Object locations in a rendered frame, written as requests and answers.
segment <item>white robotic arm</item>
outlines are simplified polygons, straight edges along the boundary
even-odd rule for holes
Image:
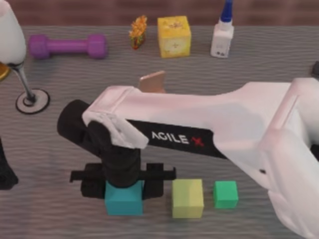
[[[108,87],[84,112],[103,124],[113,145],[154,145],[225,157],[269,192],[279,220],[319,238],[319,83],[251,82],[217,96],[143,93]]]

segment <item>brown wall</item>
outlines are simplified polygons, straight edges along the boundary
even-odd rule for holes
[[[224,0],[7,0],[22,25],[129,25],[139,15],[187,15],[213,25]],[[234,0],[235,25],[319,25],[319,0]]]

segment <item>red x logo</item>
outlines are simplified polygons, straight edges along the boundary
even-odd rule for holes
[[[195,146],[204,147],[204,144],[203,144],[203,142],[201,141],[201,138],[192,137],[192,138],[191,138],[191,141],[194,141],[194,142],[195,142]]]

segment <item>bottle nozzle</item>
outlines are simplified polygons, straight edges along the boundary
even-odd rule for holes
[[[220,20],[222,22],[231,22],[232,20],[233,0],[226,0]]]

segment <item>purple dumbbell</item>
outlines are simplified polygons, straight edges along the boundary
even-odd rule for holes
[[[32,35],[28,47],[36,59],[47,59],[54,53],[87,53],[91,58],[107,56],[107,42],[102,34],[89,35],[87,40],[50,40],[46,35]]]

